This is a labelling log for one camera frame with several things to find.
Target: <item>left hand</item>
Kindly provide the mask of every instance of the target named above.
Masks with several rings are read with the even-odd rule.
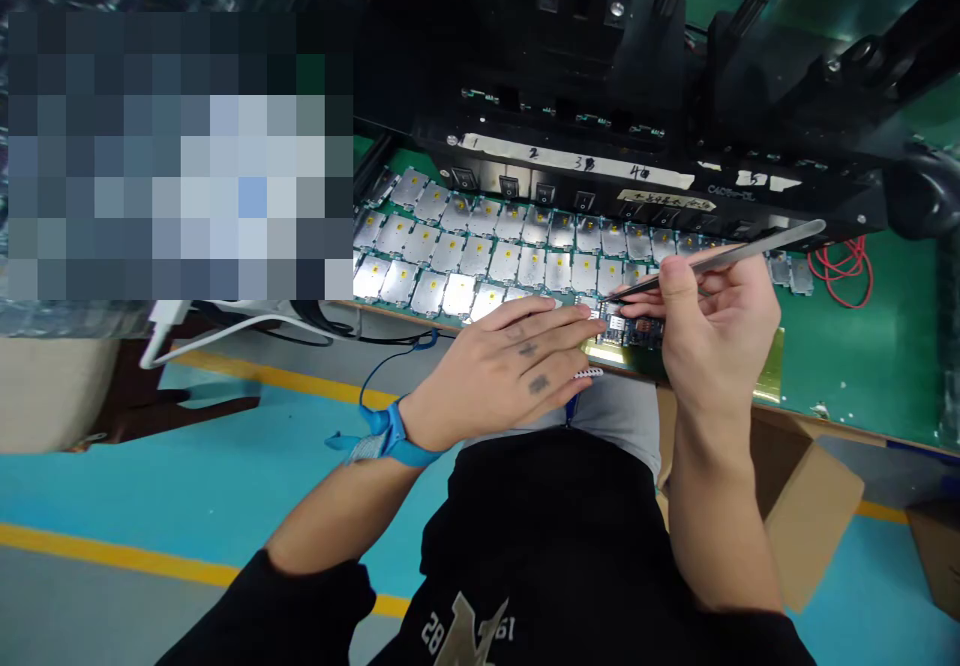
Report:
[[[592,379],[573,378],[588,365],[580,344],[603,333],[606,323],[588,320],[587,306],[554,310],[554,304],[516,299],[465,328],[400,402],[410,440],[446,451],[463,439],[531,423],[588,388]]]

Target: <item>printed number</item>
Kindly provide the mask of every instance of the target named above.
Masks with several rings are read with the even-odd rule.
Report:
[[[430,622],[424,626],[423,631],[420,632],[420,640],[427,645],[427,650],[430,651],[431,656],[436,655],[440,644],[443,643],[444,633],[446,633],[446,629],[444,629],[443,624],[440,623],[440,618],[436,612],[431,612]]]

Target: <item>hand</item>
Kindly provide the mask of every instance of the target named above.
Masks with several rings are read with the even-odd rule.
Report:
[[[682,256],[671,256],[660,266],[659,289],[625,301],[624,316],[666,319],[663,362],[689,416],[749,423],[753,388],[780,324],[762,256],[699,277]]]
[[[433,373],[400,402],[410,440],[429,451],[540,418],[588,388],[580,350],[606,324],[584,305],[552,298],[509,301],[465,328]]]

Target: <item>blue wristband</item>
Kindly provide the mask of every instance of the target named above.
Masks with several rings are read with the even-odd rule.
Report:
[[[400,416],[400,402],[394,401],[386,411],[364,408],[363,416],[372,434],[365,438],[341,436],[338,431],[324,443],[337,451],[350,450],[344,463],[389,456],[413,468],[426,468],[446,451],[427,451],[407,440],[407,430]]]

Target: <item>cardboard box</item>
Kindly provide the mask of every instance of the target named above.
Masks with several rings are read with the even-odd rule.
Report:
[[[667,388],[657,389],[657,399],[662,458],[657,485],[669,501],[676,399]],[[818,446],[802,424],[786,414],[773,416],[754,409],[750,453],[757,506],[770,538],[784,604],[800,612],[860,505],[863,480]],[[668,505],[661,504],[661,510],[668,514]]]
[[[960,621],[960,502],[911,506],[907,520],[933,602]]]

